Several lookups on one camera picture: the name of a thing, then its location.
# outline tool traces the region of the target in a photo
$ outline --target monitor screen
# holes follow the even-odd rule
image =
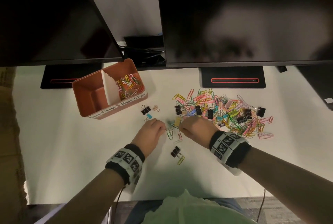
[[[159,0],[171,67],[333,60],[333,0]]]
[[[1,0],[0,66],[122,60],[92,0]]]

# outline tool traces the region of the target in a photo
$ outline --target cardboard box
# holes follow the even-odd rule
[[[27,209],[19,126],[11,94],[14,76],[15,68],[0,68],[0,223],[23,223]]]
[[[148,98],[131,59],[77,79],[73,82],[73,91],[80,115],[98,120]]]

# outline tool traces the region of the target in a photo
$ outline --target red stripe on monitor stand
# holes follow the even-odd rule
[[[78,78],[67,78],[67,79],[51,79],[50,83],[51,84],[71,84]]]
[[[227,84],[258,84],[259,78],[211,78],[210,81],[212,83],[227,83]]]

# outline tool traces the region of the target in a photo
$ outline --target desk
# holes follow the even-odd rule
[[[104,168],[118,149],[131,142],[143,125],[140,106],[158,105],[159,119],[175,117],[173,96],[198,91],[197,68],[140,71],[147,100],[102,120],[80,116],[72,89],[41,90],[44,66],[18,67],[13,97],[20,126],[20,145],[30,204],[69,201]],[[240,94],[248,104],[273,115],[265,130],[274,138],[250,144],[333,181],[333,113],[295,67],[279,73],[264,67],[265,89],[213,89],[218,96]],[[121,201],[164,199],[187,188],[197,197],[262,196],[263,188],[246,174],[235,177],[209,150],[184,137],[184,162],[170,152],[166,134],[147,158],[133,195]]]

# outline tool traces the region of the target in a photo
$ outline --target hand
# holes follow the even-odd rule
[[[186,118],[180,125],[179,130],[188,138],[201,146],[209,149],[210,139],[218,131],[209,120],[198,116]]]
[[[148,120],[132,140],[147,158],[156,148],[160,136],[165,132],[165,124],[157,119]]]

